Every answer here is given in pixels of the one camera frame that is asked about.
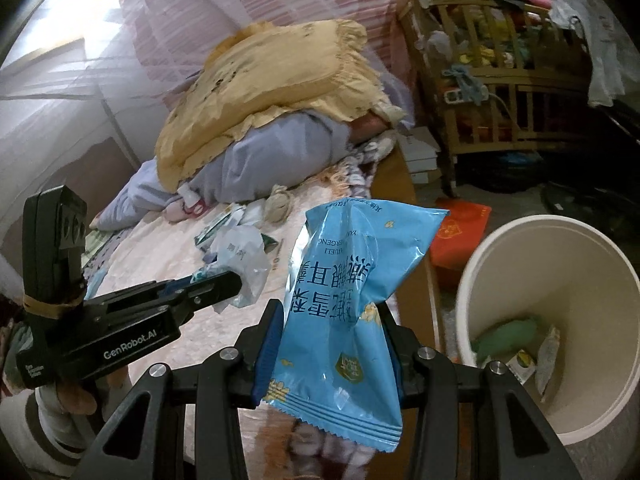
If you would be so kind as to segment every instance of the red box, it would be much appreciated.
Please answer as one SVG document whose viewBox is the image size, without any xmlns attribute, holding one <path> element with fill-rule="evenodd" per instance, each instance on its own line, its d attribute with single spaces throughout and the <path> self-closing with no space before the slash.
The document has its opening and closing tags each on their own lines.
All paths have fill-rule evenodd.
<svg viewBox="0 0 640 480">
<path fill-rule="evenodd" d="M 431 242 L 431 263 L 442 289 L 455 290 L 471 254 L 482 241 L 491 208 L 452 198 L 439 198 L 436 207 L 449 215 Z"/>
</svg>

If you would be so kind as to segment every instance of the black clamp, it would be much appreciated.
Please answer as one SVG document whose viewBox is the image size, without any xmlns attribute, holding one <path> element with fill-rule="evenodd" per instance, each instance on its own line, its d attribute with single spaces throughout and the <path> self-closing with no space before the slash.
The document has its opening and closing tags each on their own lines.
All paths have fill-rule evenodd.
<svg viewBox="0 0 640 480">
<path fill-rule="evenodd" d="M 396 370 L 402 409 L 418 408 L 410 480 L 455 480 L 460 403 L 473 406 L 471 478 L 580 480 L 574 463 L 524 387 L 501 362 L 453 364 L 378 310 Z"/>
<path fill-rule="evenodd" d="M 271 300 L 260 323 L 202 364 L 152 365 L 107 421 L 73 480 L 182 480 L 184 410 L 196 405 L 196 478 L 247 480 L 238 408 L 267 393 L 284 311 Z"/>
<path fill-rule="evenodd" d="M 25 386 L 103 377 L 178 339 L 194 312 L 236 296 L 242 287 L 233 272 L 197 283 L 190 279 L 119 290 L 57 320 L 27 312 L 33 341 L 16 355 Z"/>
</svg>

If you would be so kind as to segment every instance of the light blue blanket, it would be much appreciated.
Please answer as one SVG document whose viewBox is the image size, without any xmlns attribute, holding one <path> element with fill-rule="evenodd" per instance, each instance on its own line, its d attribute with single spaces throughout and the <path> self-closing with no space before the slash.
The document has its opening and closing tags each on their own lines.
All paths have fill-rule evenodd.
<svg viewBox="0 0 640 480">
<path fill-rule="evenodd" d="M 382 81 L 391 102 L 407 113 L 399 127 L 411 128 L 414 108 L 407 88 L 388 73 Z M 296 186 L 344 158 L 350 149 L 349 135 L 348 124 L 315 111 L 287 114 L 249 130 L 206 164 L 190 187 L 209 206 L 256 200 L 268 196 L 274 184 Z M 162 187 L 156 160 L 148 160 L 100 214 L 96 227 L 115 231 L 133 226 L 149 211 L 162 211 L 179 198 Z"/>
</svg>

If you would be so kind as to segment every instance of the screw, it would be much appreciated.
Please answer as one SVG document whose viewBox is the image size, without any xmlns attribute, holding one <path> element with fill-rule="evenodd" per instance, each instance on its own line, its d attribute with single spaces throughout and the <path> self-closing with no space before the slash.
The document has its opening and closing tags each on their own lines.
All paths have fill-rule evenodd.
<svg viewBox="0 0 640 480">
<path fill-rule="evenodd" d="M 491 361 L 489 363 L 489 370 L 491 370 L 496 375 L 504 375 L 507 373 L 507 365 L 501 363 L 500 361 Z"/>
<path fill-rule="evenodd" d="M 220 351 L 220 358 L 224 359 L 225 361 L 233 361 L 236 357 L 238 357 L 239 353 L 240 352 L 237 348 L 228 346 Z"/>
<path fill-rule="evenodd" d="M 437 352 L 428 346 L 423 346 L 422 348 L 418 348 L 418 357 L 420 359 L 426 359 L 427 361 L 432 360 L 436 357 Z"/>
<path fill-rule="evenodd" d="M 166 366 L 158 363 L 149 368 L 149 375 L 152 377 L 162 377 L 166 373 Z"/>
</svg>

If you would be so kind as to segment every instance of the yellow pillow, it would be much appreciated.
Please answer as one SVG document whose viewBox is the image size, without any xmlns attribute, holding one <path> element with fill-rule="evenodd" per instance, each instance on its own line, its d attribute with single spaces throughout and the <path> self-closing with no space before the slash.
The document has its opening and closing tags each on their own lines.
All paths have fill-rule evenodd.
<svg viewBox="0 0 640 480">
<path fill-rule="evenodd" d="M 327 20 L 257 27 L 265 30 L 246 38 L 250 32 L 241 31 L 214 49 L 167 118 L 156 143 L 158 177 L 167 190 L 175 192 L 250 128 L 287 112 L 312 108 L 353 121 L 372 109 L 392 124 L 403 117 L 360 54 L 367 41 L 363 26 Z"/>
</svg>

